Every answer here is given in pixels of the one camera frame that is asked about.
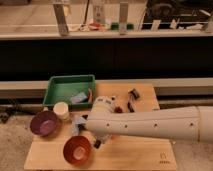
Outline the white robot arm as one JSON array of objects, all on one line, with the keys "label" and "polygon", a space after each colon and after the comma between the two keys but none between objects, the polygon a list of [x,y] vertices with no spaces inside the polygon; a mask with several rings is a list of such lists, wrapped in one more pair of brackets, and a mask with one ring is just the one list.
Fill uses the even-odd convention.
[{"label": "white robot arm", "polygon": [[98,138],[114,134],[213,143],[213,106],[118,114],[104,102],[96,99],[85,124]]}]

